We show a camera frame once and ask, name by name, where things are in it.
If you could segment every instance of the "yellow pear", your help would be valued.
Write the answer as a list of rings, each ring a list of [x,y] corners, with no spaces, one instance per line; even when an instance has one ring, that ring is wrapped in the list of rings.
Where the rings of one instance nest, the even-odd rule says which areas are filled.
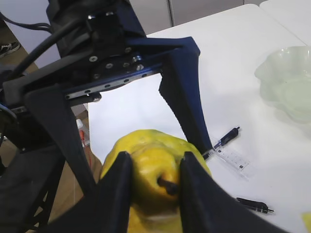
[[[121,151],[127,151],[133,161],[128,233],[182,233],[179,165],[184,153],[191,151],[210,174],[201,153],[183,139],[157,130],[138,130],[115,143],[106,157],[101,178]]]

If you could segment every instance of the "glass bowl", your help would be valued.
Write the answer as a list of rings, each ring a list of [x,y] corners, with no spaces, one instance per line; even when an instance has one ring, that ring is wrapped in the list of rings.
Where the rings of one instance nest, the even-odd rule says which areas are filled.
[[[310,51],[309,46],[276,51],[255,71],[262,98],[301,123],[311,122]]]

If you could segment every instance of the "pen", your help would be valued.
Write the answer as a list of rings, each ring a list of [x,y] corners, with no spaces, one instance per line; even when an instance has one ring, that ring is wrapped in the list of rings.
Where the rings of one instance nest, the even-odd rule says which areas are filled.
[[[231,140],[233,140],[234,138],[236,138],[239,135],[239,127],[233,128],[232,130],[230,130],[229,133],[227,133],[225,136],[223,136],[215,146],[213,146],[214,150],[219,148],[219,147],[223,147],[224,145],[226,145],[228,142],[230,142]],[[203,154],[203,158],[204,160],[206,160],[209,157],[209,152],[206,152]]]
[[[274,213],[274,210],[270,210],[267,206],[267,204],[263,202],[253,201],[253,200],[247,200],[243,198],[237,198],[237,201],[247,207],[248,209],[255,210],[257,212],[261,212],[264,214],[267,213]]]

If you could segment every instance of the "pear stem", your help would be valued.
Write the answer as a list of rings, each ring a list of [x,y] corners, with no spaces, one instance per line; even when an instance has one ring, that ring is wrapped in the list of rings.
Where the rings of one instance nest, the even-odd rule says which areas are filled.
[[[160,187],[164,187],[168,195],[174,196],[178,193],[178,185],[173,182],[166,181],[162,177],[157,179],[157,183]]]

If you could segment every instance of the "transparent ruler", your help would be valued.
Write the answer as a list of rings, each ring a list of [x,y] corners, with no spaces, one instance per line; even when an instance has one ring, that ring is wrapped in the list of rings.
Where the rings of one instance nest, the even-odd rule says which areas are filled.
[[[217,140],[214,138],[211,138],[211,141],[212,143],[217,143]],[[237,152],[230,150],[228,147],[229,145],[225,145],[224,147],[210,150],[207,153],[209,157],[216,156],[220,158],[227,166],[236,171],[239,175],[242,175],[245,178],[251,177],[255,173],[255,168],[251,165],[250,161],[239,155]]]

